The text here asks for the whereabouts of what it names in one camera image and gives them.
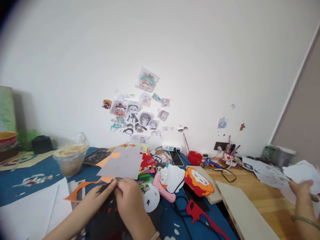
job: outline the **green painting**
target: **green painting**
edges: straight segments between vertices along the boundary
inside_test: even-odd
[[[12,88],[0,86],[0,132],[17,132]]]

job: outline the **bracelet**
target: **bracelet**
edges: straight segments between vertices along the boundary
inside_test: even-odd
[[[311,224],[312,226],[314,226],[315,228],[317,228],[317,229],[320,231],[320,226],[319,226],[318,224],[316,224],[315,222],[310,221],[310,220],[307,219],[307,218],[301,217],[301,216],[299,216],[299,215],[293,215],[293,216],[291,217],[291,220],[292,220],[292,221],[300,220],[300,221],[309,223],[309,224]]]
[[[150,240],[156,240],[159,236],[160,236],[160,233],[156,232],[156,234]]]

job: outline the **person's right hand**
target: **person's right hand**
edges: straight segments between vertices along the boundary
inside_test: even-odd
[[[121,179],[114,189],[118,211],[134,240],[150,240],[156,233],[152,221],[144,210],[139,184],[130,178]]]

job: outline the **phone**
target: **phone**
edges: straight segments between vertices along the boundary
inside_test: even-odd
[[[178,152],[169,151],[169,154],[171,156],[173,165],[178,166],[178,167],[184,166],[183,161],[181,160]]]
[[[210,211],[210,208],[206,204],[203,197],[199,197],[190,187],[188,184],[184,183],[182,186],[184,193],[186,194],[188,202],[192,199],[205,213]]]

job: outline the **red cup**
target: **red cup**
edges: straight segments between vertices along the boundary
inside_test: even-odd
[[[202,155],[196,151],[190,151],[188,154],[188,160],[193,166],[200,166]]]

